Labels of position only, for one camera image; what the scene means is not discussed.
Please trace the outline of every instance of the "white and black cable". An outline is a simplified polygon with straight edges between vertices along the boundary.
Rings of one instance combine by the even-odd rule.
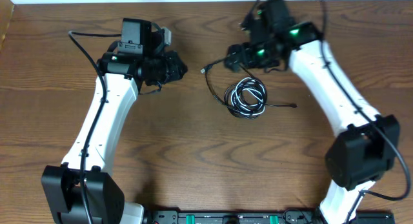
[[[205,74],[206,85],[208,85],[209,91],[213,97],[221,105],[228,108],[228,111],[235,117],[241,117],[246,119],[255,119],[259,117],[264,111],[265,107],[291,107],[297,108],[297,105],[292,103],[289,105],[271,105],[267,103],[267,89],[264,83],[252,75],[245,67],[240,67],[249,75],[242,79],[240,82],[233,84],[227,88],[224,93],[224,99],[222,100],[217,93],[208,78],[209,70],[217,63],[224,61],[226,58],[219,59],[206,67],[202,68],[201,73]],[[243,92],[249,92],[255,99],[255,103],[249,103],[246,101]]]

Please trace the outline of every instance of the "wood grain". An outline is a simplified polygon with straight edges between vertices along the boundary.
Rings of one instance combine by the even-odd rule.
[[[14,5],[10,0],[0,0],[0,50],[12,19]]]
[[[183,210],[283,210],[316,207],[330,178],[323,157],[334,138],[305,85],[291,73],[263,74],[271,103],[257,120],[232,117],[209,94],[199,70],[246,41],[238,23],[251,3],[20,5],[0,54],[0,223],[51,223],[41,187],[46,165],[72,146],[96,75],[68,30],[118,33],[124,17],[155,21],[173,33],[171,49],[188,65],[184,80],[132,107],[116,152],[114,179],[127,201]],[[289,2],[299,20],[320,24],[319,3]],[[413,1],[330,1],[328,40],[360,92],[401,124],[399,148],[413,165]],[[95,59],[113,39],[79,38]],[[219,94],[244,77],[211,71]],[[405,186],[401,167],[374,187]],[[413,218],[412,198],[367,196],[363,210]]]

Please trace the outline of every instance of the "green connector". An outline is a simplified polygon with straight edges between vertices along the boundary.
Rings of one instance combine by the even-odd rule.
[[[278,216],[270,216],[270,224],[278,224]]]
[[[194,215],[186,215],[186,224],[195,224],[195,216]]]

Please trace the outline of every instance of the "green led light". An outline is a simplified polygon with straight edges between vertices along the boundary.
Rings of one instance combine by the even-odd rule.
[[[292,34],[293,36],[296,36],[299,32],[299,29],[295,29],[295,30],[291,30],[290,34]]]
[[[257,52],[257,55],[260,56],[260,57],[263,57],[263,56],[264,56],[264,53],[265,53],[265,50],[262,49],[262,50],[259,50],[259,51]]]

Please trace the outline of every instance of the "black cable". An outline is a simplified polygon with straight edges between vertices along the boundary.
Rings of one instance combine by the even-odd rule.
[[[109,45],[107,52],[113,52],[117,48],[117,44],[120,43],[121,40],[115,40],[112,44]]]
[[[254,5],[252,6],[251,10],[250,10],[250,11],[248,12],[248,14],[245,16],[244,21],[243,21],[243,23],[242,23],[242,26],[243,26],[243,27],[246,27],[248,21],[254,18],[254,15],[252,14],[252,12],[257,8],[257,6],[258,6],[258,4],[259,4],[260,1],[261,1],[261,0],[257,0],[257,1],[254,3]]]
[[[282,69],[279,69],[279,68],[271,68],[271,69],[268,69],[268,67],[265,67],[265,68],[264,68],[264,73],[270,73],[270,72],[272,72],[272,71],[285,72],[286,70],[282,70]]]
[[[89,224],[93,224],[93,219],[92,219],[92,214],[90,213],[90,208],[89,208],[89,202],[88,198],[86,195],[86,181],[85,181],[85,166],[86,166],[86,157],[88,155],[88,147],[89,147],[89,142],[90,138],[92,137],[92,134],[94,132],[94,129],[96,127],[97,121],[99,120],[99,116],[102,113],[103,106],[106,103],[106,97],[107,97],[107,89],[106,89],[106,84],[105,80],[103,79],[102,72],[100,71],[99,67],[96,65],[96,63],[93,61],[92,57],[88,54],[88,52],[74,39],[73,35],[78,35],[78,36],[88,36],[88,37],[119,37],[121,34],[86,34],[86,33],[79,33],[79,32],[73,32],[69,31],[68,33],[70,39],[73,41],[73,43],[82,51],[82,53],[86,56],[86,58],[89,60],[89,62],[92,64],[92,66],[95,68],[96,74],[101,82],[102,85],[102,91],[103,95],[101,98],[101,103],[99,105],[99,108],[96,112],[96,116],[92,122],[92,126],[90,127],[89,133],[85,139],[85,145],[83,146],[83,149],[81,151],[82,156],[81,156],[81,164],[80,164],[80,187],[81,187],[81,196],[82,196],[82,201],[83,205],[85,206],[85,212],[86,216],[88,218]]]
[[[351,98],[350,94],[348,94],[348,92],[344,89],[343,85],[339,82],[336,75],[334,75],[333,71],[331,70],[330,62],[328,62],[327,57],[326,57],[325,52],[324,52],[324,40],[325,40],[325,34],[327,32],[327,21],[328,21],[327,4],[326,4],[325,0],[320,0],[320,4],[321,4],[321,9],[323,11],[323,26],[322,26],[322,35],[321,35],[321,39],[320,39],[320,51],[321,51],[321,56],[323,57],[323,61],[325,63],[325,68],[327,68],[327,70],[330,73],[333,80],[336,82],[338,87],[343,91],[344,95],[347,97],[347,99],[352,103],[354,108],[357,110],[357,113],[360,113],[369,122],[369,124],[373,127],[373,129],[383,138],[383,140],[391,147],[391,149],[395,153],[397,159],[399,160],[400,165],[403,168],[403,171],[404,171],[405,177],[406,177],[406,190],[402,195],[400,195],[398,197],[386,196],[386,195],[382,195],[382,194],[379,194],[377,192],[372,192],[372,191],[369,191],[369,190],[360,190],[358,198],[354,202],[350,212],[347,215],[346,222],[345,222],[347,224],[349,222],[350,217],[351,217],[351,213],[353,213],[353,211],[356,208],[359,200],[365,194],[370,194],[370,195],[376,196],[378,198],[386,199],[386,200],[389,200],[389,201],[400,201],[402,199],[407,198],[407,196],[409,195],[412,182],[411,182],[410,172],[408,170],[407,164],[406,164],[405,160],[403,159],[403,156],[400,154],[399,150],[394,146],[394,144],[391,142],[391,140],[389,140],[389,138],[386,136],[386,134],[383,133],[383,131],[379,127],[377,127],[376,124],[364,113],[363,109],[361,107],[359,107],[357,105],[357,103]]]
[[[289,104],[289,105],[271,105],[267,103],[267,89],[265,88],[264,83],[258,79],[256,76],[252,75],[245,67],[240,65],[240,67],[250,76],[246,77],[241,80],[239,83],[231,85],[227,88],[224,93],[224,99],[222,100],[217,93],[215,92],[214,88],[210,84],[208,78],[208,71],[217,63],[224,61],[227,57],[223,59],[218,59],[213,63],[210,63],[206,67],[204,67],[201,72],[205,73],[205,81],[206,85],[209,88],[209,91],[213,95],[213,97],[220,103],[221,105],[228,108],[228,111],[235,117],[242,117],[246,119],[255,119],[259,115],[261,115],[264,110],[265,106],[269,107],[292,107],[297,108],[296,104]],[[246,102],[243,91],[247,90],[250,92],[256,99],[256,103],[250,104]]]

